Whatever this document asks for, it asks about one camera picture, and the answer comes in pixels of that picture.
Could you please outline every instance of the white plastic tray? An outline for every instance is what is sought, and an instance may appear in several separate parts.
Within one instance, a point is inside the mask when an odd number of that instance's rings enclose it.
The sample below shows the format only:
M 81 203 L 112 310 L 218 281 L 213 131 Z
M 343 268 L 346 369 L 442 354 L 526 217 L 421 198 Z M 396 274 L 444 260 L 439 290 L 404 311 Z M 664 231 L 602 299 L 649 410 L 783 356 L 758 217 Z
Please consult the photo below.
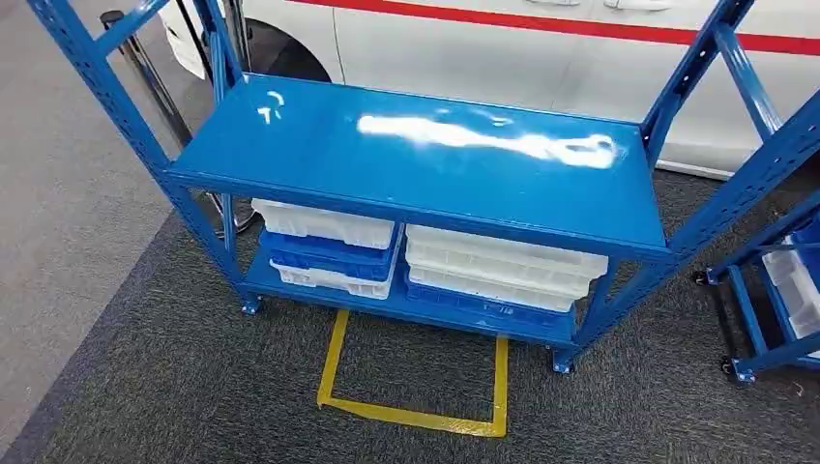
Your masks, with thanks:
M 445 273 L 436 269 L 414 266 L 412 264 L 410 265 L 409 278 L 411 282 L 421 285 L 444 288 L 468 295 L 478 295 L 493 300 L 534 306 L 553 311 L 567 312 L 570 310 L 572 302 L 575 301 L 575 298 L 572 297 L 562 297 L 530 288 L 506 285 L 501 282 L 468 275 L 459 275 L 450 272 Z
M 269 261 L 269 264 L 279 271 L 279 277 L 284 283 L 303 285 L 305 287 L 336 288 L 358 297 L 385 300 L 390 295 L 390 286 L 393 282 L 395 262 L 398 259 L 400 247 L 401 240 L 398 240 L 396 241 L 395 249 L 393 250 L 393 260 L 391 260 L 390 263 L 390 272 L 387 275 L 387 280 L 383 282 L 351 277 L 343 273 L 335 273 L 324 269 L 292 268 L 290 266 L 282 266 L 273 261 Z
M 791 245 L 791 238 L 786 237 L 783 243 Z M 795 336 L 803 338 L 820 331 L 820 292 L 800 254 L 795 250 L 773 251 L 763 256 L 763 265 L 783 299 Z M 820 358 L 820 351 L 810 356 Z
M 589 293 L 606 272 L 608 258 L 596 254 L 407 225 L 411 266 L 471 276 L 573 300 Z
M 324 237 L 348 245 L 387 249 L 393 235 L 392 221 L 289 205 L 253 198 L 251 207 L 265 218 L 269 232 L 297 237 Z

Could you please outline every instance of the blue cart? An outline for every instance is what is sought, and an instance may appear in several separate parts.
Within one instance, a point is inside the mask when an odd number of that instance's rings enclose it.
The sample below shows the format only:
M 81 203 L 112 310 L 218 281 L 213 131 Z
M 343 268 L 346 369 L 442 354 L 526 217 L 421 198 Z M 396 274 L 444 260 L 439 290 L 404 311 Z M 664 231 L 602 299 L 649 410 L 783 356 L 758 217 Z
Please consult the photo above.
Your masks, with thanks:
M 751 340 L 753 356 L 747 359 L 732 358 L 726 367 L 741 382 L 753 382 L 755 375 L 763 370 L 781 365 L 795 365 L 820 369 L 820 359 L 810 356 L 820 350 L 820 332 L 798 338 L 782 295 L 764 266 L 763 259 L 769 253 L 796 250 L 806 262 L 811 273 L 811 284 L 820 281 L 820 190 L 797 205 L 791 212 L 756 235 L 748 244 L 727 256 L 721 263 L 707 269 L 702 283 L 719 285 L 728 280 L 737 299 L 741 315 Z M 741 267 L 750 265 L 760 275 L 766 294 L 775 312 L 776 322 L 783 335 L 783 344 L 770 348 L 761 331 L 757 313 L 749 297 Z
M 820 93 L 781 123 L 738 43 L 752 0 L 721 0 L 640 123 L 381 92 L 243 72 L 217 2 L 194 0 L 210 46 L 215 109 L 171 160 L 106 56 L 167 0 L 141 0 L 92 37 L 67 0 L 28 0 L 111 120 L 253 314 L 262 296 L 343 306 L 548 345 L 573 361 L 820 147 Z M 652 171 L 672 120 L 718 54 L 763 145 L 668 239 Z M 582 323 L 572 311 L 433 307 L 394 279 L 384 301 L 283 284 L 257 252 L 236 260 L 235 225 L 215 234 L 191 189 L 252 196 L 397 222 L 609 256 Z M 641 263 L 608 296 L 622 260 Z

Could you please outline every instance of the carpet floor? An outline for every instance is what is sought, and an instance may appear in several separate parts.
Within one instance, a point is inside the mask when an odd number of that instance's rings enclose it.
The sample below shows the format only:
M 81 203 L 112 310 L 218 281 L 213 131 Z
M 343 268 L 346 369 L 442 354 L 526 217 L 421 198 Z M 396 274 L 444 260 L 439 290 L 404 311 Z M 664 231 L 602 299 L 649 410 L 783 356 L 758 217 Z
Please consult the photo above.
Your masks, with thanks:
M 667 233 L 718 186 L 656 173 Z M 0 462 L 817 462 L 820 375 L 786 368 L 750 387 L 729 382 L 716 305 L 688 277 L 806 189 L 770 195 L 573 374 L 553 373 L 543 347 L 511 342 L 508 434 L 493 439 L 318 409 L 335 312 L 268 299 L 256 316 L 242 314 L 171 216 Z M 241 237 L 246 260 L 254 239 Z M 481 335 L 354 313 L 334 396 L 486 421 L 493 347 Z

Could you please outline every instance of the blue plastic tray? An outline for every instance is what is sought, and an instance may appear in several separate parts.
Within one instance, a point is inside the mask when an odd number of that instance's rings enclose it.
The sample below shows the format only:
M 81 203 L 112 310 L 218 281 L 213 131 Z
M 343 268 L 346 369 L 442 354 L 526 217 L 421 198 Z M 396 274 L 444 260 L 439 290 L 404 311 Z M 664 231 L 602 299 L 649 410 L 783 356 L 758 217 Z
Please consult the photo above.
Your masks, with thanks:
M 810 223 L 795 230 L 792 233 L 792 242 L 799 244 L 820 243 L 820 214 L 816 215 Z M 798 248 L 800 259 L 808 269 L 814 284 L 820 288 L 820 248 Z
M 482 313 L 486 313 L 487 311 L 495 311 L 499 315 L 514 315 L 514 317 L 518 319 L 535 322 L 545 326 L 566 324 L 568 318 L 572 321 L 575 320 L 574 304 L 570 308 L 570 311 L 550 311 L 548 309 L 527 306 L 524 304 L 502 302 L 476 295 L 454 292 L 453 290 L 446 290 L 444 288 L 429 287 L 427 285 L 421 285 L 411 281 L 409 268 L 404 274 L 404 282 L 407 284 L 408 299 L 423 301 L 431 305 L 440 305 L 449 309 L 480 311 Z M 554 315 L 555 319 L 553 320 L 549 317 L 544 317 L 548 315 Z
M 294 237 L 268 232 L 259 234 L 259 245 L 276 264 L 300 269 L 324 269 L 366 280 L 384 281 L 390 274 L 395 241 L 399 239 L 398 224 L 393 228 L 390 246 L 386 249 L 352 246 L 341 240 L 321 237 Z

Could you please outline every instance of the yellow floor tape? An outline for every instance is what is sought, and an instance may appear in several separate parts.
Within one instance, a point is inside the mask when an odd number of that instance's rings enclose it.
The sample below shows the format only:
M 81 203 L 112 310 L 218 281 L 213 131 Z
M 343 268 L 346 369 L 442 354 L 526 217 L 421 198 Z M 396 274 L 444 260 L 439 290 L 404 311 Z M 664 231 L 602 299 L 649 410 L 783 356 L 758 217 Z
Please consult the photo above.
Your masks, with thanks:
M 336 380 L 338 359 L 341 355 L 341 345 L 344 342 L 344 333 L 347 330 L 347 320 L 349 318 L 349 310 L 340 309 L 337 312 L 331 343 L 328 347 L 328 357 L 325 360 L 322 380 L 319 383 L 319 392 L 316 395 L 316 403 L 319 407 L 328 405 L 367 419 L 479 437 L 503 437 L 507 434 L 507 340 L 505 338 L 498 337 L 495 340 L 495 386 L 493 388 L 492 422 L 448 418 L 435 414 L 405 411 L 331 397 L 331 391 Z

